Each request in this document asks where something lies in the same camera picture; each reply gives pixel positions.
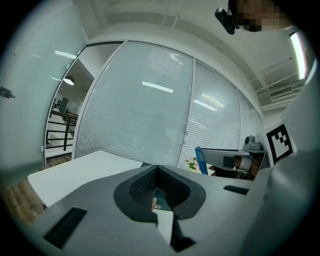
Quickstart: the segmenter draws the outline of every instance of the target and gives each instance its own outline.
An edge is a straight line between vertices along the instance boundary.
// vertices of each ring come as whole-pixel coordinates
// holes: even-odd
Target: window blinds
[[[256,128],[256,134],[259,134],[264,130],[263,119],[260,117],[260,115],[256,110],[255,110],[255,128]]]
[[[239,150],[241,150],[245,143],[245,138],[249,135],[255,136],[257,134],[256,125],[256,110],[247,101],[245,96],[239,92],[240,101],[240,115],[241,115],[241,133],[240,133],[240,143]]]
[[[196,157],[195,148],[237,149],[240,136],[240,110],[237,89],[201,63],[195,64],[195,77],[187,129],[178,167]]]
[[[79,125],[75,157],[103,150],[177,166],[190,106],[193,59],[127,42],[98,79]]]

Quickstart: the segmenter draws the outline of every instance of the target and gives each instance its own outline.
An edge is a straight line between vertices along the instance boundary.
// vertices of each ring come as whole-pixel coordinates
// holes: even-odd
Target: white ceiling
[[[228,8],[228,0],[73,2],[79,4],[81,22],[89,39],[106,26],[122,22],[159,24],[159,29],[183,30],[203,39],[238,65],[257,91],[262,89],[257,92],[263,95],[260,97],[262,105],[271,103],[265,99],[266,92],[299,81],[296,56],[289,38],[292,30],[252,33],[241,28],[229,35],[215,18],[218,7]]]
[[[72,76],[74,78],[74,88],[77,90],[88,91],[90,85],[93,82],[93,77],[90,75],[88,70],[82,65],[81,61],[77,59],[75,63],[70,68],[67,76]]]

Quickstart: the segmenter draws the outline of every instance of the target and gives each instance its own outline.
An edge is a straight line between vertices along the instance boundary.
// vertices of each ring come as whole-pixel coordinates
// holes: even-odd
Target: air conditioning vent
[[[292,89],[292,86],[289,85],[289,86],[286,86],[286,87],[281,88],[279,90],[275,90],[273,92],[270,92],[269,96],[270,96],[270,99],[273,100],[273,99],[279,98],[284,95],[292,94],[293,92],[294,92],[294,90]]]

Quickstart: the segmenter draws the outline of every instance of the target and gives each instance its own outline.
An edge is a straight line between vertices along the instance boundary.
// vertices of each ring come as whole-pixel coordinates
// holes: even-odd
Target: blurred person
[[[282,30],[294,24],[273,0],[229,0],[234,20],[250,32]]]

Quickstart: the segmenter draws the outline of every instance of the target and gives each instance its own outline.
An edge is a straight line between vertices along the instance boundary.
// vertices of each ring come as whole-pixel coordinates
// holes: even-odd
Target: white desk
[[[28,176],[40,198],[50,207],[80,186],[103,177],[139,168],[142,162],[97,151]]]

